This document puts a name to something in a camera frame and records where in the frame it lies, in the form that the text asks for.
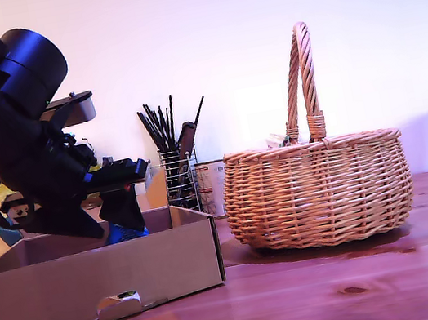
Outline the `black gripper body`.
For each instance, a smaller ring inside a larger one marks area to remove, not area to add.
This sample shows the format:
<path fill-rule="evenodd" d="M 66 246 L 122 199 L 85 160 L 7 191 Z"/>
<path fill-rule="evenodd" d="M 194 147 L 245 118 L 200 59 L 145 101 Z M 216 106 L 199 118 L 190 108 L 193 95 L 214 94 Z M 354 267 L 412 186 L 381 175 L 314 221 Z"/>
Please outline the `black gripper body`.
<path fill-rule="evenodd" d="M 19 191 L 28 205 L 28 215 L 10 224 L 0 212 L 5 229 L 25 227 L 36 212 L 33 205 L 48 209 L 79 209 L 89 193 L 125 189 L 145 178 L 144 159 L 118 160 L 90 172 L 94 154 L 75 144 L 74 138 L 52 126 L 0 135 L 0 181 Z"/>

